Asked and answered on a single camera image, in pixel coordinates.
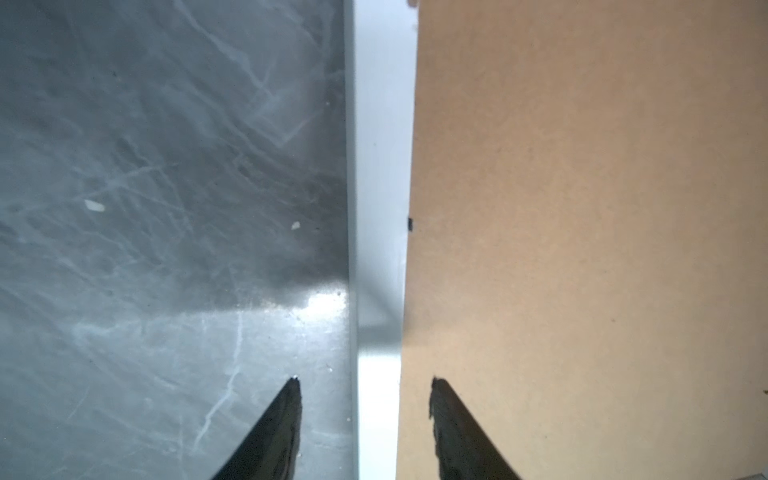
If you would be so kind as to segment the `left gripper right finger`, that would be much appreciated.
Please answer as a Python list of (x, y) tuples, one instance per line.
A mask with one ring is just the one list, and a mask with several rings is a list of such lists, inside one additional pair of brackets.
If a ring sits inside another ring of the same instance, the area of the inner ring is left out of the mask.
[(441, 480), (521, 479), (446, 379), (432, 379), (429, 417)]

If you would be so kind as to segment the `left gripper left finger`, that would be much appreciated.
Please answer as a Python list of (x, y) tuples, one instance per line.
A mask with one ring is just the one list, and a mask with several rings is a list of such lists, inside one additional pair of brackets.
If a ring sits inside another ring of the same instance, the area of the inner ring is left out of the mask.
[(291, 480), (300, 446), (302, 394), (289, 378), (213, 480)]

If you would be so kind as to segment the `brown frame backing board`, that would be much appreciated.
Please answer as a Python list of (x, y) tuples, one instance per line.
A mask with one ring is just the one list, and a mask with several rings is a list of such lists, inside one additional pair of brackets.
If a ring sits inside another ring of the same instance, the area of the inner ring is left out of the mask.
[(397, 475), (447, 379), (526, 479), (767, 466), (767, 5), (420, 5)]

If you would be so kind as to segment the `white picture frame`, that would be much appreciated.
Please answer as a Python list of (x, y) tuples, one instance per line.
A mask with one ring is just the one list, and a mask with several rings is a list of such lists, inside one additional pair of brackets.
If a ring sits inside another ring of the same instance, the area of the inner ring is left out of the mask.
[(349, 306), (358, 479), (396, 476), (419, 4), (344, 4)]

